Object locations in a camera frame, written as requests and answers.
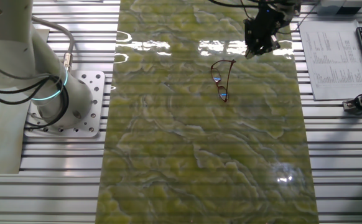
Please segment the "metal rail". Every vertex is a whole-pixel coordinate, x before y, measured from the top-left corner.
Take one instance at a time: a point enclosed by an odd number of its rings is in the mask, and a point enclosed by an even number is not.
[[[19,175],[0,175],[0,223],[94,222],[119,5],[118,0],[35,0],[35,16],[74,34],[73,69],[101,70],[106,75],[101,133],[92,140],[25,139]],[[310,9],[303,6],[302,16]],[[307,18],[314,19],[315,13]],[[362,26],[362,10],[356,19]],[[292,29],[300,20],[294,20]],[[320,223],[362,223],[362,117],[344,113],[341,101],[313,100],[299,33],[292,38]],[[68,39],[56,30],[51,30],[48,42],[58,56],[68,47]]]

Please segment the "glossy stone surface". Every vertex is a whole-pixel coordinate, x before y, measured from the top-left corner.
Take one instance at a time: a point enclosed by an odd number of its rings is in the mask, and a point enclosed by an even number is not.
[[[121,1],[97,223],[318,223],[291,36],[246,60],[245,18]]]

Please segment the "paper sheet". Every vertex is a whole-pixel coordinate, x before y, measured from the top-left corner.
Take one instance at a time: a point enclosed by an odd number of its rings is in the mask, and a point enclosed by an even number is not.
[[[362,94],[362,53],[357,21],[303,22],[305,59],[316,100],[341,100]]]

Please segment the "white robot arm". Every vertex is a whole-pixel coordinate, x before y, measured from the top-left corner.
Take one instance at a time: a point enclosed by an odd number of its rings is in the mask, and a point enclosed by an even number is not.
[[[71,76],[71,51],[65,55],[64,65],[36,32],[31,24],[32,3],[0,0],[0,90],[22,90],[49,78],[33,95],[32,102],[47,123],[55,120],[54,126],[66,129],[88,114],[91,91]],[[34,91],[35,88],[24,93],[31,96]]]

